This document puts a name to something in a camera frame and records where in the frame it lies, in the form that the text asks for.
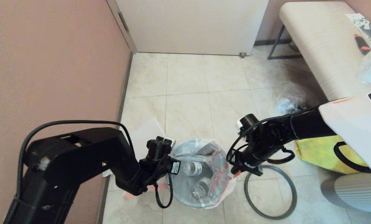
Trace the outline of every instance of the white door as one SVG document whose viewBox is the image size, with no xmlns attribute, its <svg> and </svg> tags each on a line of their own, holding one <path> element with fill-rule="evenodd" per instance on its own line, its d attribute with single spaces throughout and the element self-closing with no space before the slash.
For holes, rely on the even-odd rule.
<svg viewBox="0 0 371 224">
<path fill-rule="evenodd" d="M 116 0 L 137 51 L 251 53 L 268 0 Z"/>
</svg>

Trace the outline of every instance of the metal bench leg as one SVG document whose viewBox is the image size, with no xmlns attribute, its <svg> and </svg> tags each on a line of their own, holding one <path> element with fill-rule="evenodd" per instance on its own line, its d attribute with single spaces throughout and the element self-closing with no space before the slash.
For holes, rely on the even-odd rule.
<svg viewBox="0 0 371 224">
<path fill-rule="evenodd" d="M 298 58 L 298 57 L 303 57 L 303 55 L 284 55 L 284 56 L 272 56 L 272 53 L 275 50 L 275 47 L 278 45 L 279 39 L 282 36 L 283 31 L 285 30 L 285 25 L 282 25 L 281 30 L 279 31 L 278 37 L 276 38 L 274 45 L 272 46 L 271 52 L 268 55 L 267 59 L 287 59 L 287 58 Z"/>
</svg>

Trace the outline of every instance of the tile floor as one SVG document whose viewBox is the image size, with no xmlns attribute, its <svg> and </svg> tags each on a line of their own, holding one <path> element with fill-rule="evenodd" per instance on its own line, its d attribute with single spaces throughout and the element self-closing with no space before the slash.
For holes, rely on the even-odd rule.
<svg viewBox="0 0 371 224">
<path fill-rule="evenodd" d="M 177 142 L 193 138 L 217 139 L 226 149 L 237 138 L 237 119 L 254 113 L 258 119 L 278 116 L 274 96 L 284 81 L 303 83 L 319 102 L 326 98 L 302 58 L 266 60 L 271 46 L 255 47 L 249 57 L 222 55 L 134 55 L 122 123 L 134 130 L 156 117 L 167 136 Z M 286 44 L 276 54 L 292 54 Z M 288 149 L 294 149 L 289 143 Z M 274 155 L 277 159 L 281 153 Z M 320 183 L 334 173 L 296 158 L 278 165 L 296 185 L 299 200 L 294 213 L 283 220 L 260 217 L 249 206 L 243 191 L 245 174 L 238 177 L 234 192 L 220 206 L 193 209 L 174 199 L 167 209 L 158 207 L 154 193 L 132 200 L 110 179 L 104 224 L 114 223 L 275 223 L 361 224 L 371 223 L 371 213 L 346 210 L 329 203 Z M 265 170 L 249 181 L 251 199 L 271 215 L 290 205 L 290 188 L 279 174 Z"/>
</svg>

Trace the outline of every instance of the baseboard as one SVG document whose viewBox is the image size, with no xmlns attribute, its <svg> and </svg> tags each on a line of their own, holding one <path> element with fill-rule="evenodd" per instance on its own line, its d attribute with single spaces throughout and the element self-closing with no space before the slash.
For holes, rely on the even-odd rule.
<svg viewBox="0 0 371 224">
<path fill-rule="evenodd" d="M 279 40 L 278 44 L 289 44 L 292 39 Z M 275 40 L 256 40 L 253 46 L 273 45 Z"/>
<path fill-rule="evenodd" d="M 126 76 L 124 77 L 124 81 L 123 81 L 123 84 L 122 84 L 122 92 L 120 94 L 120 104 L 119 104 L 119 112 L 118 112 L 118 118 L 117 118 L 118 122 L 120 122 L 120 120 L 122 119 L 124 100 L 126 99 L 127 84 L 129 82 L 132 60 L 133 60 L 133 53 L 130 52 L 129 62 L 127 63 Z M 100 200 L 100 204 L 98 205 L 99 208 L 98 208 L 98 212 L 97 212 L 96 224 L 102 224 L 103 223 L 105 202 L 107 201 L 109 179 L 110 179 L 110 176 L 107 176 L 107 177 L 103 178 L 103 187 L 102 187 L 103 191 L 101 193 L 102 197 L 101 197 L 101 200 Z"/>
</svg>

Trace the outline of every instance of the plastic wrap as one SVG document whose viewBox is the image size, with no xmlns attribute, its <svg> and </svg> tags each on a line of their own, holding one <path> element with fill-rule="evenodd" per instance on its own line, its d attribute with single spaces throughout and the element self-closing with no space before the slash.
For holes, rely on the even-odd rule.
<svg viewBox="0 0 371 224">
<path fill-rule="evenodd" d="M 195 208 L 216 207 L 235 187 L 233 182 L 236 180 L 233 179 L 229 164 L 225 160 L 226 154 L 222 146 L 214 140 L 193 139 L 184 142 L 177 146 L 170 156 L 181 161 L 179 174 L 171 176 L 174 197 L 185 205 Z M 195 172 L 197 175 L 187 175 L 183 165 L 188 161 L 202 164 L 202 171 Z M 198 198 L 195 197 L 194 189 L 200 182 L 208 184 L 208 191 L 207 196 Z"/>
<path fill-rule="evenodd" d="M 276 110 L 281 114 L 294 114 L 319 105 L 319 100 L 304 86 L 284 82 L 274 92 Z"/>
</svg>

